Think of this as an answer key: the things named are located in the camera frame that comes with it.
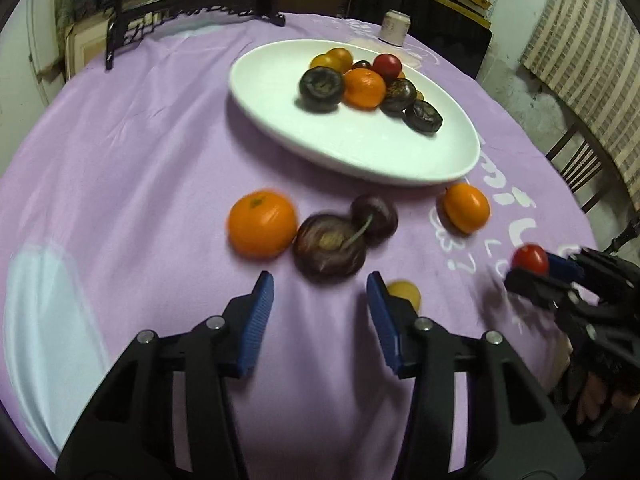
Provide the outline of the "right hand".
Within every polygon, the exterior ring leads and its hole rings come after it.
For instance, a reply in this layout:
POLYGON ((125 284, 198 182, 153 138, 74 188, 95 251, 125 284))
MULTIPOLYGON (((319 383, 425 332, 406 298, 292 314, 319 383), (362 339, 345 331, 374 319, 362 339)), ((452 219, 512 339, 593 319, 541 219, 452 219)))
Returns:
POLYGON ((604 382, 598 376, 589 374, 578 400, 576 422, 580 425, 586 419, 596 420, 602 408, 614 408, 628 414, 638 402, 639 396, 626 396, 622 392, 608 393, 604 382))

